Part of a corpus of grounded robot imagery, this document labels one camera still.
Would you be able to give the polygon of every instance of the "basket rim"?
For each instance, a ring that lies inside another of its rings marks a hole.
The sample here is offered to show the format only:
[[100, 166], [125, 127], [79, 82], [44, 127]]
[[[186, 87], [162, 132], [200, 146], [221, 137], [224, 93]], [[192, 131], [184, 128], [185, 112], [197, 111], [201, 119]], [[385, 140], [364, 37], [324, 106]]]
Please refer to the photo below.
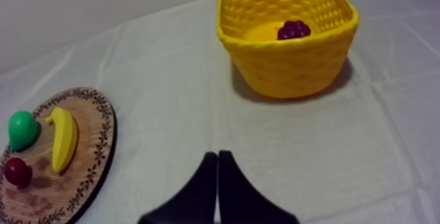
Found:
[[340, 37], [341, 35], [347, 34], [348, 32], [356, 29], [359, 24], [359, 13], [348, 0], [344, 0], [350, 7], [353, 16], [352, 19], [343, 25], [336, 28], [330, 29], [329, 31], [319, 33], [316, 35], [311, 35], [308, 37], [303, 37], [299, 39], [286, 39], [286, 40], [272, 40], [272, 41], [247, 41], [244, 39], [239, 39], [236, 37], [231, 37], [223, 32], [220, 26], [220, 15], [221, 15], [221, 0], [217, 0], [217, 34], [224, 44], [234, 45], [240, 48], [289, 48], [290, 50], [294, 48], [308, 48], [312, 45], [318, 44], [328, 38]]

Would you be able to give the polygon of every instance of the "round wooden tray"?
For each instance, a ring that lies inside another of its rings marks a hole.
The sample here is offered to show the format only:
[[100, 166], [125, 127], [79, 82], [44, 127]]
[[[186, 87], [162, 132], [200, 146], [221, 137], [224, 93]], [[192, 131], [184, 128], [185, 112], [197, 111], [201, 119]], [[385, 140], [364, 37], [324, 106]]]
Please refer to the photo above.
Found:
[[[61, 175], [52, 171], [54, 126], [45, 122], [55, 107], [71, 112], [79, 140], [73, 160]], [[61, 92], [33, 111], [41, 125], [36, 143], [22, 153], [5, 149], [0, 164], [0, 223], [52, 224], [75, 222], [98, 193], [115, 151], [116, 120], [107, 98], [97, 90], [74, 88]], [[25, 189], [11, 185], [3, 168], [11, 157], [32, 167]]]

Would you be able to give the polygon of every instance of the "grapes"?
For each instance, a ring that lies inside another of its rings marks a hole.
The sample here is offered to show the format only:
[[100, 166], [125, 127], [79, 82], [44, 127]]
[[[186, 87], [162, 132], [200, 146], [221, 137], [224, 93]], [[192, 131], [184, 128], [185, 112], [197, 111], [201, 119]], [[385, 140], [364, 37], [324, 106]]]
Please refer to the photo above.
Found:
[[32, 169], [17, 157], [13, 157], [6, 162], [4, 173], [9, 183], [19, 188], [27, 187], [32, 179]]
[[284, 26], [278, 30], [278, 40], [298, 39], [300, 37], [309, 36], [310, 28], [304, 22], [297, 20], [288, 20]]

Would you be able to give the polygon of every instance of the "toy banana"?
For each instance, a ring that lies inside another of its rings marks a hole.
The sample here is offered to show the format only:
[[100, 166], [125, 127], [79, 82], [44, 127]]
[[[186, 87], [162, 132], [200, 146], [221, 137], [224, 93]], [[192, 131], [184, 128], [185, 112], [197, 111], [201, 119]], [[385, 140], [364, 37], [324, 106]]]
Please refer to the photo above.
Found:
[[46, 118], [46, 122], [55, 124], [52, 169], [54, 172], [60, 173], [71, 161], [77, 147], [77, 123], [69, 111], [60, 107], [56, 107], [52, 111], [50, 116]]

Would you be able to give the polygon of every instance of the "yellow basket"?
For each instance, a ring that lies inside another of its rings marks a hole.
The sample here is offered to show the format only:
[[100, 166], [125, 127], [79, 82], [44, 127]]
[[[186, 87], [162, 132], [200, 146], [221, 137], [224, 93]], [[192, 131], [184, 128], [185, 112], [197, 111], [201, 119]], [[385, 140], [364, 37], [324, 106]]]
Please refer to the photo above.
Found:
[[[308, 37], [277, 41], [287, 20]], [[331, 84], [359, 24], [347, 0], [218, 0], [217, 33], [246, 82], [273, 98], [310, 95]]]

